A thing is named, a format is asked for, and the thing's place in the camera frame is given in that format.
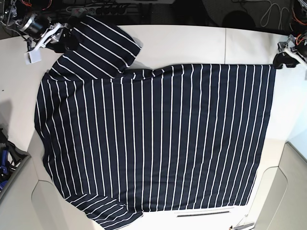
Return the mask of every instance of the power strip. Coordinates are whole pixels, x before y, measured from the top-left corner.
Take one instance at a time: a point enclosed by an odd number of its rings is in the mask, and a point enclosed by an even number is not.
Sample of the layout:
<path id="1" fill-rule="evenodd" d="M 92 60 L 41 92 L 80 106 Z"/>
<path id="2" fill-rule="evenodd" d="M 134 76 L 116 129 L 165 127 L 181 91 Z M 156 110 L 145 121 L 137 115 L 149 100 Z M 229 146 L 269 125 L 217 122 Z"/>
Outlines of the power strip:
<path id="1" fill-rule="evenodd" d="M 71 7 L 71 14 L 73 16 L 81 13 L 88 13 L 89 15 L 125 15 L 127 14 L 128 5 L 105 5 L 105 6 L 88 6 L 88 7 Z"/>

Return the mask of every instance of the floor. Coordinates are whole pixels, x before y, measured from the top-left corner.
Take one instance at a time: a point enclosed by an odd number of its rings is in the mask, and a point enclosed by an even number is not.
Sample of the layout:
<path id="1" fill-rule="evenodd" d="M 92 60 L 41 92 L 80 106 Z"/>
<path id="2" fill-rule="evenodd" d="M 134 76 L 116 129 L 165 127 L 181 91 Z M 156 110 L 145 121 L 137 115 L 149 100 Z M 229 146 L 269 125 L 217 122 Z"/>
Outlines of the floor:
<path id="1" fill-rule="evenodd" d="M 256 2 L 246 2 L 240 4 L 236 0 L 202 0 L 203 4 L 206 7 L 208 15 L 216 22 L 219 26 L 222 26 L 223 18 L 232 11 L 246 11 L 254 20 L 256 27 L 261 28 L 261 18 L 270 8 L 270 0 L 254 0 Z M 272 0 L 272 3 L 275 4 L 272 6 L 272 11 L 268 12 L 268 17 L 264 17 L 262 25 L 265 25 L 267 20 L 267 29 L 277 30 L 280 20 L 280 9 L 283 7 L 289 8 L 291 0 Z M 283 11 L 282 16 L 282 29 L 288 30 L 288 11 Z M 174 17 L 172 16 L 172 10 L 169 5 L 156 4 L 152 8 L 152 24 L 177 24 Z M 185 22 L 185 24 L 193 25 L 193 22 Z M 5 30 L 3 27 L 0 27 L 0 40 L 16 36 L 16 33 L 12 31 Z"/>

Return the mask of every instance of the shirt sleeve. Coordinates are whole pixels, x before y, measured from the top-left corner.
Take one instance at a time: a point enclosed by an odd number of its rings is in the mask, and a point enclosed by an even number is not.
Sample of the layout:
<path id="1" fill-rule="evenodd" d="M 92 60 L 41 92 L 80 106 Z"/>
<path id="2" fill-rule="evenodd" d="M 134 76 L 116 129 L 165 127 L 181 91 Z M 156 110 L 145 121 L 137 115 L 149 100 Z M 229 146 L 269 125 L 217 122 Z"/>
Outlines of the shirt sleeve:
<path id="1" fill-rule="evenodd" d="M 88 218 L 106 230 L 120 229 L 143 216 L 142 212 L 128 210 L 125 204 L 102 195 L 73 195 L 66 201 L 85 212 Z"/>
<path id="2" fill-rule="evenodd" d="M 122 77 L 141 47 L 119 27 L 85 16 L 72 30 L 79 46 L 67 51 L 44 78 L 85 81 Z"/>

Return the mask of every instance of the fabric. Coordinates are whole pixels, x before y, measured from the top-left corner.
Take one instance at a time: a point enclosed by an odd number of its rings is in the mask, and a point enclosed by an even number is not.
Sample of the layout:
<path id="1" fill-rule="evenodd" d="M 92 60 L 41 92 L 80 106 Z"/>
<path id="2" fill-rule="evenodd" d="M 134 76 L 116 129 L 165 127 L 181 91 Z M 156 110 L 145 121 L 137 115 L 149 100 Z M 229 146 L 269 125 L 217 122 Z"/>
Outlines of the fabric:
<path id="1" fill-rule="evenodd" d="M 140 47 L 87 16 L 39 88 L 35 127 L 61 195 L 106 230 L 144 211 L 248 202 L 272 106 L 265 65 L 127 69 Z"/>

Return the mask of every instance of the clothing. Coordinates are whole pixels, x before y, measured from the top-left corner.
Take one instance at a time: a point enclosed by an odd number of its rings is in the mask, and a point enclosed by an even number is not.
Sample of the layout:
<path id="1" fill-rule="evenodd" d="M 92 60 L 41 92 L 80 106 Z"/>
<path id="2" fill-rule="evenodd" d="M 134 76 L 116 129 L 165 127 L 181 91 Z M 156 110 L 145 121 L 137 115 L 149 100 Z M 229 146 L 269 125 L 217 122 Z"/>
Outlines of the clothing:
<path id="1" fill-rule="evenodd" d="M 140 51 L 87 16 L 42 79 L 35 128 L 61 195 L 106 230 L 143 211 L 245 205 L 270 117 L 265 65 L 128 68 Z"/>

